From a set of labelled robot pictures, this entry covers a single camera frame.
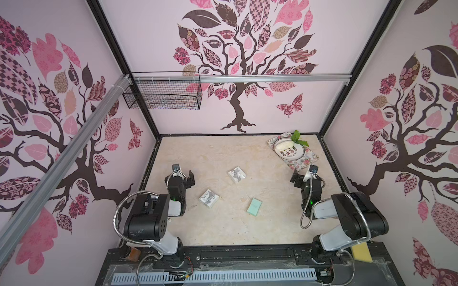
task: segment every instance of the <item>plate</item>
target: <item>plate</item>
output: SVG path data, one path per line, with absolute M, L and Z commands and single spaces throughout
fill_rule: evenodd
M 280 150 L 280 151 L 277 151 L 275 149 L 276 145 L 282 142 L 288 141 L 288 140 L 291 140 L 291 138 L 288 138 L 288 137 L 280 138 L 273 144 L 273 150 L 275 151 L 275 154 L 277 154 L 280 158 L 289 160 L 289 161 L 296 161 L 296 160 L 301 159 L 303 155 L 305 154 L 304 146 L 302 146 L 301 144 L 294 143 L 294 145 L 291 148 Z

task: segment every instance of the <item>wire mesh basket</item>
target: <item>wire mesh basket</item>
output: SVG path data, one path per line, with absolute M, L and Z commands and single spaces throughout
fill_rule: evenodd
M 140 108 L 138 97 L 142 97 L 147 108 L 199 110 L 202 102 L 200 75 L 138 77 L 123 96 L 129 108 Z

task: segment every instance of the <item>brown leaf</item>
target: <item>brown leaf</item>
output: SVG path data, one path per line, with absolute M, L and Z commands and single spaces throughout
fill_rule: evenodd
M 447 151 L 445 151 L 445 152 L 431 151 L 431 152 L 429 152 L 428 154 L 425 155 L 425 158 L 423 159 L 423 161 L 425 163 L 433 163 L 433 162 L 439 160 L 442 156 L 444 156 L 445 153 L 447 153 Z

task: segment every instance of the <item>tree branch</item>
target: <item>tree branch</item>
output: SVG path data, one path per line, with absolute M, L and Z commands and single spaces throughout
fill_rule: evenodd
M 22 160 L 20 157 L 19 157 L 19 150 L 21 150 L 23 147 L 22 145 L 25 143 L 25 141 L 22 141 L 15 149 L 14 149 L 14 153 L 11 153 L 9 151 L 0 151 L 0 156 L 9 156 L 9 157 L 13 157 L 19 164 L 21 164 L 23 167 L 28 167 L 28 166 L 33 166 L 35 168 L 37 168 L 38 170 L 42 171 L 43 173 L 46 173 L 48 171 L 47 168 L 41 166 L 37 161 L 30 161 L 30 162 L 26 162 L 24 160 Z

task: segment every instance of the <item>beige marble floor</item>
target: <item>beige marble floor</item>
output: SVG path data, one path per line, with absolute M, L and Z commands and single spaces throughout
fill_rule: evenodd
M 315 235 L 338 225 L 337 219 L 329 218 L 301 229 L 300 189 L 289 182 L 291 169 L 268 147 L 272 137 L 164 137 L 146 190 L 166 193 L 164 177 L 175 163 L 196 178 L 196 185 L 186 190 L 185 215 L 173 217 L 167 230 L 184 245 L 281 244 L 310 243 Z M 322 197 L 341 192 L 318 138 L 301 138 L 319 156 L 315 164 L 326 181 Z M 227 174 L 236 166 L 247 175 L 237 184 Z M 207 189 L 220 196 L 211 209 L 198 200 Z M 256 217 L 246 212 L 252 198 L 262 201 Z

